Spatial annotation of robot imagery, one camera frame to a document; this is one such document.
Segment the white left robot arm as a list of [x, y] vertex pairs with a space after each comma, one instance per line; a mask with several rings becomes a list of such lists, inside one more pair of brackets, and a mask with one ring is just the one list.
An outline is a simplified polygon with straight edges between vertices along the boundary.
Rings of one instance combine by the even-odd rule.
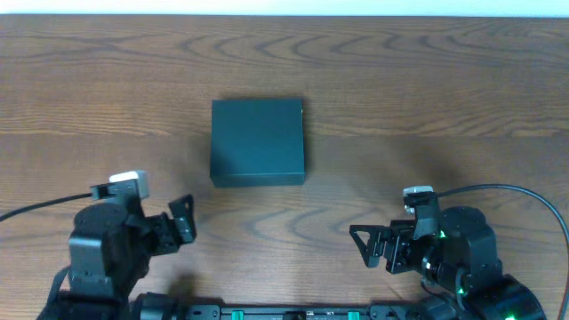
[[194, 199], [145, 216], [140, 199], [90, 205], [74, 219], [70, 264], [52, 282], [42, 319], [181, 319], [178, 302], [156, 294], [129, 296], [155, 256], [176, 253], [196, 240]]

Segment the dark green gift box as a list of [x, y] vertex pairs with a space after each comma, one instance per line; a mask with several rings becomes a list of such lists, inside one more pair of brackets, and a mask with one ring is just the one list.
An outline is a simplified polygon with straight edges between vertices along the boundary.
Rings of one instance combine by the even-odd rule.
[[210, 178], [217, 188], [303, 184], [303, 101], [214, 100]]

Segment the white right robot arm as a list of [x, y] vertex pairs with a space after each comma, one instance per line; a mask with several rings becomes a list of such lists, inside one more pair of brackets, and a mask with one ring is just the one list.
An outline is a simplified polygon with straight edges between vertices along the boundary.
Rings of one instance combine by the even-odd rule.
[[431, 188], [408, 188], [409, 220], [352, 225], [349, 233], [368, 268], [386, 261], [392, 274], [414, 271], [421, 285], [435, 285], [418, 303], [385, 313], [387, 319], [542, 319], [535, 295], [503, 272], [496, 236], [474, 207], [441, 209]]

